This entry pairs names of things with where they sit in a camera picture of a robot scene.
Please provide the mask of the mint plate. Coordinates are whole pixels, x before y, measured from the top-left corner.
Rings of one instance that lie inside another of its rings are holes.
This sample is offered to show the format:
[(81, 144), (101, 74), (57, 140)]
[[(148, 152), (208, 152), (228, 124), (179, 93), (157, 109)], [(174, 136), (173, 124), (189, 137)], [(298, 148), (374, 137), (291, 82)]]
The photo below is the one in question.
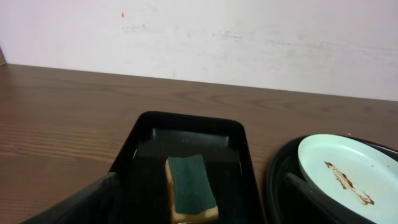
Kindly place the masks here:
[(357, 140), (314, 134), (298, 145), (305, 180), (374, 223), (397, 223), (397, 161)]

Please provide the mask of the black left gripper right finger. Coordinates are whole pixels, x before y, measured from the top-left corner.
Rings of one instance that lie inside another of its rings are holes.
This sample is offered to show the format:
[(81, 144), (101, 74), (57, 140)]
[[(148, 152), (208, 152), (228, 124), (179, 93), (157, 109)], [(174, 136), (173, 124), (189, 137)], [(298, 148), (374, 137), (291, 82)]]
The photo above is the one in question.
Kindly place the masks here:
[(351, 211), (342, 204), (333, 200), (320, 190), (312, 187), (306, 181), (297, 177), (293, 173), (287, 173), (285, 175), (285, 182), (293, 185), (298, 192), (303, 195), (313, 207), (320, 211), (327, 217), (329, 221), (333, 223), (344, 223), (344, 224), (371, 224), (372, 221), (364, 218), (361, 215)]

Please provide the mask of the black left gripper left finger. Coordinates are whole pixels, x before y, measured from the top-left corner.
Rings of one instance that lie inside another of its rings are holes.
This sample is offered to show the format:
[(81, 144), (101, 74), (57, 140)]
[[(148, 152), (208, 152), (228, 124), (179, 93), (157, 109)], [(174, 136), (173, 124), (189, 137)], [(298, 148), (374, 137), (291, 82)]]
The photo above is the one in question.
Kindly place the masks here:
[(24, 224), (119, 223), (121, 183), (115, 172), (93, 182)]

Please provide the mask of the green yellow sponge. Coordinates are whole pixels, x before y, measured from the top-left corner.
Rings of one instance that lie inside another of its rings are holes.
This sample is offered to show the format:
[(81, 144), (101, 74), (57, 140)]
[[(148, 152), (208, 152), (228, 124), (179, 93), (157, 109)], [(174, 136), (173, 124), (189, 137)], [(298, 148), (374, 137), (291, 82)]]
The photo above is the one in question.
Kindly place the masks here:
[(168, 157), (165, 174), (172, 223), (209, 223), (219, 219), (202, 155)]

